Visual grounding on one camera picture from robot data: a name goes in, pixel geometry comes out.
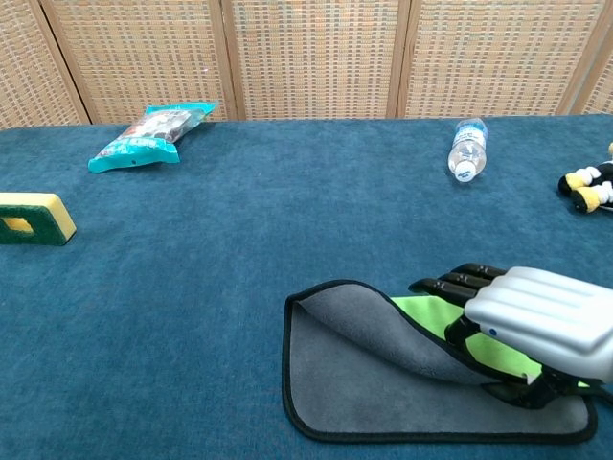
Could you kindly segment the bamboo folding screen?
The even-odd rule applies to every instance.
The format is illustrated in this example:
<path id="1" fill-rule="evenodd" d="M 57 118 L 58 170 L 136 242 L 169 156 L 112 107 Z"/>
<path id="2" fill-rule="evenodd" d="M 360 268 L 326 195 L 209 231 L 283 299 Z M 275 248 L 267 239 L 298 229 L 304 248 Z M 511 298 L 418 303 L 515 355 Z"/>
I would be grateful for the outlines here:
<path id="1" fill-rule="evenodd" d="M 613 115 L 613 0 L 0 0 L 0 129 Z"/>

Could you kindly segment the yellow green sponge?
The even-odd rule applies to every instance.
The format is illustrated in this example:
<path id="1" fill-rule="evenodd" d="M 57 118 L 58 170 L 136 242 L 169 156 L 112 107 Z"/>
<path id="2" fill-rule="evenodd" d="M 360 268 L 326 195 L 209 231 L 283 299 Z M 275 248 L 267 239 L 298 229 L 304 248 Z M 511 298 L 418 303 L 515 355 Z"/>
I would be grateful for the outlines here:
<path id="1" fill-rule="evenodd" d="M 0 193 L 0 244 L 62 246 L 76 231 L 58 195 Z"/>

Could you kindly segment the black white yellow plush toy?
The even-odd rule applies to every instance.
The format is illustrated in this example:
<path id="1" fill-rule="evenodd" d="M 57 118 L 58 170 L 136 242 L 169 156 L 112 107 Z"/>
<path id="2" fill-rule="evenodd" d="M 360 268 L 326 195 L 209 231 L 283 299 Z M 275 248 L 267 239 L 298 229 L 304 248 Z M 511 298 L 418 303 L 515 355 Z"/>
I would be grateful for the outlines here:
<path id="1" fill-rule="evenodd" d="M 606 161 L 568 172 L 557 182 L 558 191 L 571 199 L 579 213 L 598 209 L 613 212 L 613 142 L 607 151 Z"/>

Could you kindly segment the green and grey cloth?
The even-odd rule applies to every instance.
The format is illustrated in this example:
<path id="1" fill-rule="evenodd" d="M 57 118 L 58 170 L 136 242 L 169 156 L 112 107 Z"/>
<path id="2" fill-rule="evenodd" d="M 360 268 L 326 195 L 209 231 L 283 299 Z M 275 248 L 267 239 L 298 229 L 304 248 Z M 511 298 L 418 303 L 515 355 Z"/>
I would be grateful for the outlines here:
<path id="1" fill-rule="evenodd" d="M 524 383 L 539 365 L 483 334 L 460 353 L 444 340 L 458 307 L 392 298 L 354 280 L 284 305 L 284 409 L 305 436 L 331 443 L 575 444 L 598 426 L 591 400 L 537 410 L 501 402 L 488 383 Z"/>

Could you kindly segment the clear plastic water bottle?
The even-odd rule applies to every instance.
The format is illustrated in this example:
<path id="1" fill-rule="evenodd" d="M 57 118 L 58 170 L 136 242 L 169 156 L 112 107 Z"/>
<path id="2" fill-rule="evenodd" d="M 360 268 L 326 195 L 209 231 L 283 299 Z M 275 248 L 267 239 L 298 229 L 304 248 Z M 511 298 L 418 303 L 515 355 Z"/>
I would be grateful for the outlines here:
<path id="1" fill-rule="evenodd" d="M 488 128 L 481 118 L 465 119 L 455 127 L 447 166 L 461 183 L 472 181 L 487 163 Z"/>

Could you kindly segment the teal snack bag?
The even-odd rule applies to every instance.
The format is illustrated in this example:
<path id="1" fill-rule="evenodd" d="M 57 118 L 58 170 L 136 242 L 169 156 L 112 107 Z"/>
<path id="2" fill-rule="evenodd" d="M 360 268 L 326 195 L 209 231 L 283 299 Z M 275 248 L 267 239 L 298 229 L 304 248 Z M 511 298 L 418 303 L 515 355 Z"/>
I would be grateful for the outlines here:
<path id="1" fill-rule="evenodd" d="M 138 121 L 88 161 L 88 171 L 105 173 L 153 163 L 179 163 L 175 143 L 203 124 L 217 106 L 217 102 L 148 106 Z"/>

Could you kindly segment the blue table mat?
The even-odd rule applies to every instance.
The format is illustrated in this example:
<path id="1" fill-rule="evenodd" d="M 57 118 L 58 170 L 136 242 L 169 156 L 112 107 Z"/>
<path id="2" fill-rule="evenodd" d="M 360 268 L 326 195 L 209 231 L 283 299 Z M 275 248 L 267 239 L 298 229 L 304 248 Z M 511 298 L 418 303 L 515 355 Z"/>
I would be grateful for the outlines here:
<path id="1" fill-rule="evenodd" d="M 209 123 L 177 165 L 102 174 L 119 126 L 0 129 L 0 191 L 59 195 L 62 247 L 0 244 L 0 460 L 613 460 L 613 407 L 575 446 L 339 446 L 284 414 L 284 300 L 332 279 L 396 296 L 464 263 L 613 287 L 613 212 L 556 189 L 613 115 L 487 120 L 448 173 L 451 120 Z"/>

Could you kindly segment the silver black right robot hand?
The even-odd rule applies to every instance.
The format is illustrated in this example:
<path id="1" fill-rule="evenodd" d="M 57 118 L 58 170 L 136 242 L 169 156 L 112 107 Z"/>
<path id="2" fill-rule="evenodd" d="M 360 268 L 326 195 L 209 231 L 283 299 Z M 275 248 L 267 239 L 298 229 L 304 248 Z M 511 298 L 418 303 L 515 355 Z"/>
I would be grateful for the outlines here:
<path id="1" fill-rule="evenodd" d="M 468 340 L 483 334 L 540 366 L 534 379 L 484 384 L 494 398 L 542 409 L 562 397 L 596 397 L 613 405 L 613 288 L 514 266 L 468 263 L 409 285 L 461 308 L 444 329 L 447 345 L 473 362 Z"/>

